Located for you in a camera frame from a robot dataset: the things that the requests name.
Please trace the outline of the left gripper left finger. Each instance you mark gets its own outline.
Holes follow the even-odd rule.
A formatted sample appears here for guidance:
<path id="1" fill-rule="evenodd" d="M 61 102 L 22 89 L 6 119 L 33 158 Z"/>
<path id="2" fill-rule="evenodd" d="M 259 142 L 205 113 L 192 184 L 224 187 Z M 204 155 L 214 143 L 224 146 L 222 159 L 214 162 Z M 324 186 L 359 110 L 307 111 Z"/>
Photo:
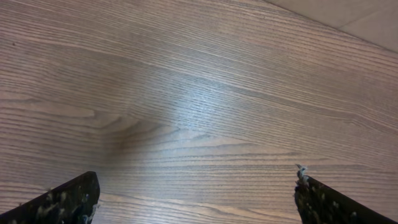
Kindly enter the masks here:
<path id="1" fill-rule="evenodd" d="M 98 208 L 100 184 L 88 171 L 1 214 L 4 224 L 89 224 Z"/>

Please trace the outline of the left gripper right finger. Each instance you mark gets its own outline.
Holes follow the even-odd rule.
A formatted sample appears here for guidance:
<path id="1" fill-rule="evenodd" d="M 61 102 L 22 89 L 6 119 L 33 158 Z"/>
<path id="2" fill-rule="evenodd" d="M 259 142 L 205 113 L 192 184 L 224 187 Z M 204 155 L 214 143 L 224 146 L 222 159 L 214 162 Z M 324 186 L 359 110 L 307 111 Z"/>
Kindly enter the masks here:
<path id="1" fill-rule="evenodd" d="M 306 174 L 298 165 L 294 200 L 303 224 L 397 224 Z"/>

